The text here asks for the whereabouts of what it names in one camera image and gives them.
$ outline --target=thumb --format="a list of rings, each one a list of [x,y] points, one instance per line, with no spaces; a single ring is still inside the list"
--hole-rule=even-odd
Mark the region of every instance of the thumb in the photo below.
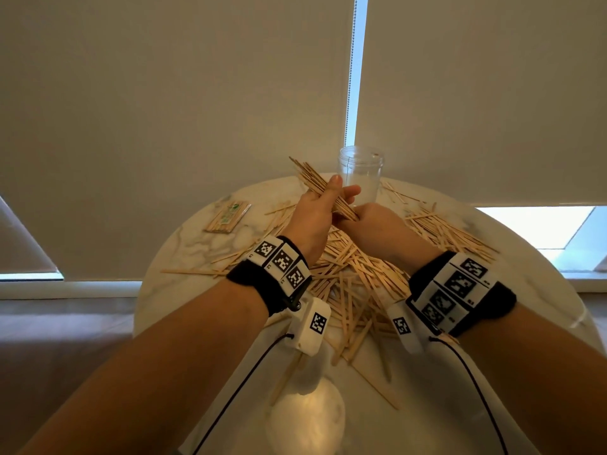
[[[334,175],[327,183],[325,192],[319,198],[319,201],[322,202],[329,210],[333,208],[333,204],[342,192],[342,183],[343,180],[341,175]]]

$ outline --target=marble tabletop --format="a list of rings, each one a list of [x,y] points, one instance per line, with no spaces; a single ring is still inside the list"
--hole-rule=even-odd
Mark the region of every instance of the marble tabletop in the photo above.
[[[388,179],[406,195],[429,204],[458,228],[499,250],[494,264],[520,302],[603,351],[596,327],[573,287],[530,244],[475,208],[442,193]],[[164,268],[221,267],[211,262],[248,247],[261,237],[270,220],[264,215],[279,203],[296,202],[305,187],[294,176],[248,186],[210,204],[181,225],[160,248],[143,280],[135,309],[135,335],[209,289],[218,280],[203,275],[163,274]],[[252,206],[229,235],[202,232],[229,199]],[[404,216],[401,204],[380,188],[377,202]],[[277,333],[279,323],[264,329],[180,447],[189,454]],[[323,344],[317,356],[298,370],[281,399],[268,404],[274,384],[291,362],[293,350],[279,344],[251,376],[200,453],[298,454],[486,454],[500,445],[482,403],[459,361],[443,345],[411,356],[398,340],[387,340],[393,378],[385,381],[375,345],[365,341],[354,360],[376,382],[391,388],[401,409],[391,407],[352,367],[329,364],[332,351]],[[464,354],[479,381],[511,453],[537,451],[520,431],[481,372]]]

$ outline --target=clear plastic jar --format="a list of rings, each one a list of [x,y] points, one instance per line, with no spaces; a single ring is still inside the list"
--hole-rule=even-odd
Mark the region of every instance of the clear plastic jar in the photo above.
[[[346,185],[360,185],[355,205],[374,203],[383,167],[383,153],[371,147],[352,145],[339,151],[338,173]]]

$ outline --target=hand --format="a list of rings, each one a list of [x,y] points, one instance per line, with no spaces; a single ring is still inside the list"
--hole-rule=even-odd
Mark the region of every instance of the hand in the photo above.
[[[409,275],[442,254],[387,207],[367,203],[354,209],[360,221],[335,214],[333,224],[351,237],[362,252],[387,260]]]
[[[302,195],[282,234],[299,248],[308,266],[315,264],[325,250],[335,200],[341,196],[352,204],[359,193],[358,185],[342,188],[342,178],[336,174],[331,177],[321,197],[313,191]]]

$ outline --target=white table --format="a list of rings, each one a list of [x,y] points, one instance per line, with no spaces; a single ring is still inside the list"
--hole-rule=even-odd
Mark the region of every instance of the white table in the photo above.
[[[530,244],[471,206],[417,185],[390,182],[407,195],[429,204],[436,202],[436,211],[441,216],[499,250],[501,255],[495,268],[522,303],[603,351],[596,327],[580,298]],[[297,201],[304,190],[295,177],[262,182],[204,207],[185,221],[163,244],[148,268],[135,310],[135,335],[217,282],[211,276],[162,274],[161,269],[208,267],[210,261],[248,246],[263,235],[270,219],[264,213],[287,199]],[[253,206],[233,234],[203,233],[201,230],[229,198],[246,199]],[[403,215],[402,205],[392,201],[387,191],[380,189],[377,201]],[[284,325],[279,323],[262,331],[180,447],[182,453],[191,453]],[[269,395],[293,355],[292,349],[279,344],[232,402],[200,453],[500,453],[482,403],[450,351],[443,345],[432,344],[426,355],[412,357],[398,340],[387,340],[386,344],[393,370],[393,380],[388,386],[398,396],[400,411],[392,408],[343,360],[337,367],[331,367],[328,361],[332,351],[326,344],[303,371],[293,376],[281,400],[270,408]],[[467,356],[464,358],[496,416],[510,453],[537,453],[479,370]],[[385,383],[372,342],[365,341],[355,361],[375,380]],[[314,392],[305,394],[314,388]]]

